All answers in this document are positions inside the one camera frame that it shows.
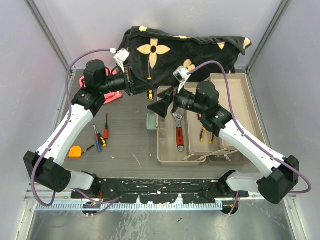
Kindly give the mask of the long black yellow screwdriver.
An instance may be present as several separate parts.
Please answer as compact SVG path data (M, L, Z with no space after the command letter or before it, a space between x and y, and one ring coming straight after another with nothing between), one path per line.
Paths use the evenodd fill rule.
M147 61L148 62L148 82L151 83L152 81L152 77L151 77L151 65L150 65L150 60ZM151 89L147 92L147 98L149 101L152 101L154 99L154 90L153 87L151 87Z

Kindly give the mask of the red handled adjustable wrench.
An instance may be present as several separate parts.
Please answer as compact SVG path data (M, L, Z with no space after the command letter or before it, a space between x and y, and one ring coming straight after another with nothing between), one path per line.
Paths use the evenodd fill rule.
M172 116L175 119L175 124L176 124L176 145L177 145L177 150L179 152L183 152L184 149L185 149L183 129L182 129L182 118L183 118L183 116L181 114L179 114L178 112L173 112Z

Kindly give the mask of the yellow handled pliers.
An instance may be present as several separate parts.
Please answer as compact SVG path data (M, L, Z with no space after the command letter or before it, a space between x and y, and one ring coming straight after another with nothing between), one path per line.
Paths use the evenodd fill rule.
M214 142L214 135L212 132L206 130L204 127L200 131L200 142L204 143L205 140L208 140L208 143L211 145Z

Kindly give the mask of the red handled screwdriver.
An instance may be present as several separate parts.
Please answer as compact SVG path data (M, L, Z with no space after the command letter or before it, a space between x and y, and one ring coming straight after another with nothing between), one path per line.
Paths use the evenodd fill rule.
M104 125L103 137L104 137L105 140L109 139L108 113L106 113L106 116L105 116L105 125Z

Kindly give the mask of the blue handled screwdriver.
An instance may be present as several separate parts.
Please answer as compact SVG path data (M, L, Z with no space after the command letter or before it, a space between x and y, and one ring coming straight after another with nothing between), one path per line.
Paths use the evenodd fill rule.
M98 151L99 153L101 153L101 152L102 152L102 144L101 144L101 142L100 142L100 138L99 138L99 136L98 136L98 130L97 130L95 124L93 124L93 129L94 129L94 133L95 133L96 148L97 148L97 151Z

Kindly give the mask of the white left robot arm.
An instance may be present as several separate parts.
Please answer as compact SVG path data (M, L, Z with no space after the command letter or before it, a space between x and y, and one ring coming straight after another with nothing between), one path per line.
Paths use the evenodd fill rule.
M71 100L71 108L47 143L36 152L28 151L23 161L34 181L56 193L65 189L81 189L88 198L100 193L100 185L93 175L63 168L64 160L84 127L97 115L105 103L105 94L125 91L129 96L152 89L150 81L134 74L132 67L116 75L107 74L101 60L91 60L83 72L84 87Z

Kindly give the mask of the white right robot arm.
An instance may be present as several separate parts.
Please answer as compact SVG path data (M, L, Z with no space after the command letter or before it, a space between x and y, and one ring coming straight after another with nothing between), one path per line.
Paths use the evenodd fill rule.
M261 194L268 202L279 204L299 182L299 160L275 152L248 132L232 113L219 103L220 94L213 83L200 82L195 93L178 91L172 86L158 94L159 101L148 109L165 118L169 106L199 115L202 126L214 136L227 141L243 154L259 173L241 173L230 170L218 181L220 193L231 197L235 192Z

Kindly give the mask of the pink printed plastic bag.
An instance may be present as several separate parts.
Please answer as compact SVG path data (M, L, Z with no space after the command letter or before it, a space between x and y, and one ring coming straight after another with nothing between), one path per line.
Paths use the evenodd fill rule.
M118 71L116 69L114 70L110 70L108 67L106 67L106 75L109 76L111 74L116 74ZM85 84L85 77L82 76L78 83L79 83L79 86L80 88L85 88L86 87L86 84ZM104 95L104 99L105 99L105 102L104 104L109 104L113 101L116 101L118 99L120 99L121 97L123 96L123 93L121 91L115 91L115 92L110 92L110 93L106 93Z

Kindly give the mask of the black floral plush blanket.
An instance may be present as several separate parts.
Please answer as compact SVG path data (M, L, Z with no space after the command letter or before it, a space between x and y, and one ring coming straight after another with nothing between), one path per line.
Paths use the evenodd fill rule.
M119 48L129 52L126 64L134 75L144 81L151 77L157 88L175 84L173 72L178 67L193 71L207 61L217 61L227 74L233 74L239 55L245 55L251 45L243 36L192 37L133 26L125 32Z

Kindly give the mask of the orange tape measure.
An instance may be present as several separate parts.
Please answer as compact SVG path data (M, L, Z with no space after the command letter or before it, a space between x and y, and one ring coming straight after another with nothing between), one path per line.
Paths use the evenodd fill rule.
M70 159L80 158L83 154L83 149L79 145L72 146L69 150L68 157Z

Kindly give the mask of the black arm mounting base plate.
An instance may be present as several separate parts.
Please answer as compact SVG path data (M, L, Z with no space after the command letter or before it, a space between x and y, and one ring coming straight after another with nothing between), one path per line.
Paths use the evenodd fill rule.
M174 203L182 197L184 204L210 204L219 198L235 198L236 192L220 189L220 183L212 179L132 179L101 178L98 180L96 195L86 192L91 198L103 200L119 198L122 204Z

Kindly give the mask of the aluminium frame rail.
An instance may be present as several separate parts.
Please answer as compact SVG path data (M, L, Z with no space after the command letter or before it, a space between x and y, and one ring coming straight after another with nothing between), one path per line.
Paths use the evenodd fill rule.
M189 203L184 204L182 197L174 203L154 204L149 202L142 204L139 200L136 203L120 203L119 198L112 200L103 200L101 197L86 199L80 193L74 190L64 190L56 194L55 201L51 206L42 206L35 204L36 210L40 211L83 211L86 215L95 214L103 209L110 211L178 211L178 210L217 210L217 211L237 211L233 206L241 200L263 200L263 197L255 192L240 191L236 192L236 196L231 198L219 198L215 203Z

